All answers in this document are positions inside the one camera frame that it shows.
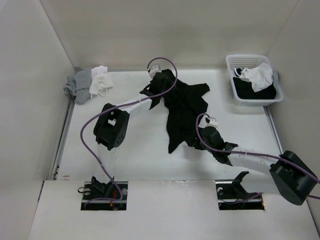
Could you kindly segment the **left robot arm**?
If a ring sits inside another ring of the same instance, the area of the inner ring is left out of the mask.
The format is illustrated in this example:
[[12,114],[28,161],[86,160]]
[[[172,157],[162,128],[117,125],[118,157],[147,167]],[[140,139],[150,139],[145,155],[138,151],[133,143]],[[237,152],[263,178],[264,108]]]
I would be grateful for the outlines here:
[[175,88],[176,82],[175,76],[170,79],[163,71],[157,72],[149,85],[133,99],[118,105],[107,103],[103,106],[102,110],[108,112],[98,117],[93,129],[99,161],[91,178],[91,187],[100,199],[108,199],[116,187],[112,183],[115,153],[126,137],[129,120],[159,104],[168,90]]

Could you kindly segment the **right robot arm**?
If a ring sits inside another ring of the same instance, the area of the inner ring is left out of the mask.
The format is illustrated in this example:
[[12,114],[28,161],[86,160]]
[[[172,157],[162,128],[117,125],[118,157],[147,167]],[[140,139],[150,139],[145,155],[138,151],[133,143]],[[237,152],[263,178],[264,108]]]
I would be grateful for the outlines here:
[[212,154],[222,165],[244,168],[234,179],[217,185],[220,200],[237,203],[259,198],[262,194],[282,196],[301,206],[319,184],[319,178],[292,151],[279,156],[257,153],[236,143],[224,141],[213,125],[196,128],[195,146]]

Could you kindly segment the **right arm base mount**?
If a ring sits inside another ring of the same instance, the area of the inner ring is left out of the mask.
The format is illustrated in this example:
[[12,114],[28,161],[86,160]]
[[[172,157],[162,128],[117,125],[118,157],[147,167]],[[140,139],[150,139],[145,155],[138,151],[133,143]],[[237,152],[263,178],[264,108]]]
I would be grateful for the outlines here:
[[215,182],[219,210],[265,210],[262,194],[246,192],[241,186],[242,180],[248,174],[248,171],[242,171],[235,179]]

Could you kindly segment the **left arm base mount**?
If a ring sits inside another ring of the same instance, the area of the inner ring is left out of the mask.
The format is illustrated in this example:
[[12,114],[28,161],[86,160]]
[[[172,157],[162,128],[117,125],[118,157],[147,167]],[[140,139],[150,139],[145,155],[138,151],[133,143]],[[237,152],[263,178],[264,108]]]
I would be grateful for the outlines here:
[[126,211],[128,199],[128,182],[118,181],[117,185],[122,190],[122,199],[120,192],[111,182],[106,185],[102,192],[96,189],[92,183],[86,182],[84,186],[79,187],[77,192],[82,195],[82,211]]

